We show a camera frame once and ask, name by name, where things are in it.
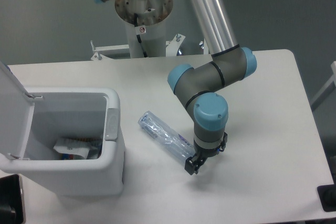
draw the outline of white trash bin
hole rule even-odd
[[[102,138],[97,159],[60,160],[60,137]],[[0,62],[0,169],[59,195],[122,191],[125,144],[112,89],[24,88]]]

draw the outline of clear plastic bottle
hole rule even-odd
[[[183,166],[187,158],[194,156],[194,146],[152,112],[145,112],[138,123],[157,143],[173,154]]]

